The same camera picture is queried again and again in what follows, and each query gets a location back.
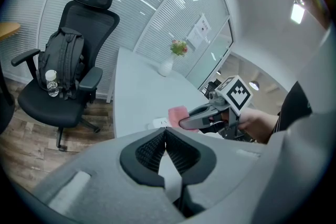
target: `white desk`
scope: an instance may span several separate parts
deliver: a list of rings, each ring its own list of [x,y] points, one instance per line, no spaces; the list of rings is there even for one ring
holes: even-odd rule
[[[188,111],[208,100],[185,77],[172,71],[158,73],[158,64],[120,48],[113,94],[114,136],[148,129],[156,118],[167,117],[168,109],[184,105]]]

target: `doorway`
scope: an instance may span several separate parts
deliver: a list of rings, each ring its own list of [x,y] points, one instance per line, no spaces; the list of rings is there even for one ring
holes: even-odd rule
[[[196,88],[200,89],[202,84],[208,79],[223,57],[228,55],[228,50],[232,42],[233,39],[228,20],[223,29],[212,41],[210,46],[206,49],[196,65],[187,75],[187,80],[189,80]]]

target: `bottle cap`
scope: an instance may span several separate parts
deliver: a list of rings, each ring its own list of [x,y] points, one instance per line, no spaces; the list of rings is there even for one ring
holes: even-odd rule
[[[46,72],[46,80],[52,81],[56,79],[57,72],[54,70],[48,70]]]

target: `paper sign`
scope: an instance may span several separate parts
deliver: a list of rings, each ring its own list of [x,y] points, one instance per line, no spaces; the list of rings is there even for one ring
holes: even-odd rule
[[[190,43],[197,49],[199,45],[203,41],[203,36],[198,32],[196,26],[193,27],[189,35],[187,36],[187,39],[190,41]]]
[[[205,18],[205,15],[202,14],[198,22],[196,23],[196,28],[198,32],[205,38],[205,36],[209,33],[211,30],[211,27],[209,25],[209,22]]]

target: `black backpack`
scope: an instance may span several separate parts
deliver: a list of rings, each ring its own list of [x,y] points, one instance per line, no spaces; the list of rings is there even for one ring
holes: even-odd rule
[[[57,72],[59,97],[75,99],[78,80],[84,69],[83,56],[84,38],[81,33],[67,28],[59,28],[53,33],[46,45],[45,52],[38,55],[37,81],[47,91],[45,74],[48,70]]]

